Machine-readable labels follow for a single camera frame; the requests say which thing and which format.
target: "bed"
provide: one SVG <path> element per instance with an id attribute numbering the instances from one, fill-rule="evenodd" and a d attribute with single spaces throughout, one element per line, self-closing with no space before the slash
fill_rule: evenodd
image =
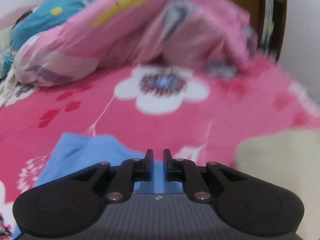
<path id="1" fill-rule="evenodd" d="M 0 19 L 0 26 L 12 25 L 16 14 Z M 164 83 L 167 89 L 157 89 Z M 246 138 L 318 128 L 320 112 L 303 87 L 257 53 L 247 73 L 230 81 L 201 70 L 124 65 L 52 88 L 18 84 L 0 121 L 0 212 L 14 225 L 14 200 L 33 186 L 65 132 L 111 134 L 132 150 L 153 149 L 156 159 L 169 148 L 174 158 L 198 165 L 232 166 Z"/>

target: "pillow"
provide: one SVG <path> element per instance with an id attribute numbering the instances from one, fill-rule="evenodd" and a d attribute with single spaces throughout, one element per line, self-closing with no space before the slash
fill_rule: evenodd
<path id="1" fill-rule="evenodd" d="M 297 234 L 320 239 L 320 133 L 291 130 L 243 141 L 236 150 L 239 171 L 294 192 L 305 213 Z"/>
<path id="2" fill-rule="evenodd" d="M 10 32 L 13 26 L 0 30 L 0 79 L 4 78 L 10 70 L 11 64 L 8 62 L 10 54 Z"/>
<path id="3" fill-rule="evenodd" d="M 22 45 L 35 34 L 63 24 L 94 0 L 44 0 L 44 2 L 24 21 L 18 23 L 11 32 L 10 45 L 19 51 Z"/>
<path id="4" fill-rule="evenodd" d="M 137 41 L 139 32 L 168 1 L 97 0 L 63 25 L 29 39 L 14 59 L 17 80 L 55 86 L 88 76 L 106 55 L 110 57 L 117 42 Z"/>

